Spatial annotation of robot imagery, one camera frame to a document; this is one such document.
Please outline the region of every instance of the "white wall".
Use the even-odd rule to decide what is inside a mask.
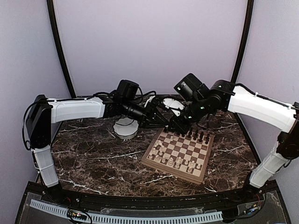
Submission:
[[[262,95],[299,101],[299,1],[255,1],[248,43],[238,82]],[[263,159],[280,133],[261,121],[242,120]],[[293,223],[299,220],[299,160],[275,178]]]
[[[207,86],[230,80],[246,0],[56,0],[56,14],[77,95],[115,89],[174,93],[189,72]]]
[[[46,0],[0,1],[0,222],[13,224],[36,171],[21,140],[21,122],[39,94],[69,97]]]

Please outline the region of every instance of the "brown marble surface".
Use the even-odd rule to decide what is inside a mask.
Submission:
[[[140,160],[157,129],[139,129],[131,140],[113,132],[115,119],[63,123],[53,143],[56,171],[64,189],[114,196],[186,196],[241,188],[257,164],[234,115],[218,112],[205,130],[215,135],[201,185],[145,165]],[[206,119],[200,122],[206,127]]]

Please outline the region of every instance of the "white vein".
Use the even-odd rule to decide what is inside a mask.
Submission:
[[[236,148],[232,148],[232,149],[226,149],[226,150],[222,150],[222,149],[218,149],[218,151],[222,151],[222,152],[229,152],[228,154],[232,153],[234,150],[241,148],[241,147],[245,147],[245,146],[238,146]]]
[[[212,188],[212,190],[211,190],[211,189],[209,189],[209,188],[206,188],[206,187],[205,187],[205,189],[207,189],[208,191],[211,191],[211,192],[217,193],[217,191],[216,191],[216,190],[214,190],[213,188]]]
[[[106,195],[108,193],[108,192],[104,193],[104,192],[101,192],[99,190],[94,190],[94,189],[88,188],[86,185],[77,184],[72,180],[62,180],[62,179],[60,179],[60,180],[64,181],[64,182],[72,183],[74,185],[74,187],[80,187],[80,188],[84,188],[85,190],[91,190],[91,191],[97,192],[100,195]]]
[[[156,182],[156,181],[159,181],[159,180],[162,180],[162,179],[165,179],[167,177],[173,177],[173,175],[167,175],[167,176],[163,176],[163,177],[160,177],[158,179],[154,179],[152,181],[148,181],[148,182],[145,182],[145,183],[140,183],[140,184],[148,184],[148,183],[153,183],[153,182]]]
[[[71,130],[61,130],[60,132],[71,132],[71,131],[78,130],[78,129],[87,129],[87,128],[90,128],[90,127],[101,127],[102,125],[91,125],[91,126],[87,126],[87,127],[76,127],[76,126],[72,126],[72,125],[69,125],[69,126],[73,127],[74,129],[71,129]]]
[[[123,154],[123,155],[116,155],[116,156],[111,156],[111,157],[98,157],[98,158],[91,158],[91,159],[92,160],[107,160],[107,159],[114,159],[114,158],[119,158],[119,157],[123,157],[123,156],[129,156],[130,157],[130,155],[134,155],[134,154],[141,153],[141,152],[144,152],[144,151],[145,150],[141,150],[141,151],[138,151],[138,152]]]

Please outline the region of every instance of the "wooden chess board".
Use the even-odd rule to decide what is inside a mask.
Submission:
[[[208,142],[206,142],[208,133],[203,133],[203,139],[200,142],[199,134],[198,138],[194,139],[194,133],[191,137],[188,137],[188,134],[183,137],[178,133],[165,133],[163,129],[159,129],[141,159],[142,164],[170,173],[178,178],[201,184],[210,157],[214,136],[209,135]],[[164,147],[157,146],[160,141]]]

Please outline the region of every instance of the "pawn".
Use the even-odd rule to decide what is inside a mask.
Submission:
[[[155,161],[159,161],[159,155],[155,156]]]
[[[172,165],[172,164],[173,164],[173,158],[170,157],[170,158],[169,158],[169,165]]]

